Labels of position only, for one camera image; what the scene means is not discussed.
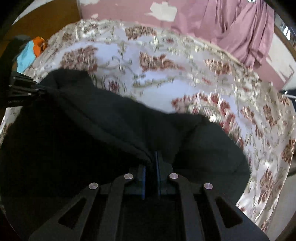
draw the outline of pink cloth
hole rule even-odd
[[[263,0],[187,0],[171,27],[210,41],[253,67],[270,49],[274,11]]]

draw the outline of floral fabric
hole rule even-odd
[[[251,176],[237,206],[267,230],[295,145],[292,103],[228,53],[200,39],[120,21],[81,20],[54,34],[26,75],[86,70],[98,88],[163,112],[203,114],[247,156]],[[0,140],[20,111],[8,108]]]

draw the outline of round metal bolt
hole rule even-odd
[[[171,178],[171,179],[177,179],[178,177],[179,177],[179,175],[177,174],[177,173],[171,173],[170,175],[169,175],[169,177]]]
[[[89,184],[89,189],[97,189],[98,186],[99,185],[97,183],[91,183],[91,184]]]
[[[133,174],[127,173],[127,174],[124,175],[124,178],[127,179],[127,180],[133,179]]]
[[[208,189],[208,190],[211,190],[213,188],[213,185],[211,183],[205,183],[204,188]]]

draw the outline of black cloth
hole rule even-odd
[[[155,151],[175,172],[212,183],[234,203],[243,193],[247,160],[207,118],[162,113],[97,89],[86,72],[60,69],[40,85],[48,94],[22,108],[0,150],[2,201],[23,239],[89,183],[152,166]]]

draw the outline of triangular cutout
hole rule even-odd
[[[68,228],[75,228],[75,225],[80,217],[80,214],[86,204],[86,198],[80,199],[65,215],[59,219],[59,224],[67,226]]]
[[[242,223],[241,217],[221,197],[215,201],[227,229]]]

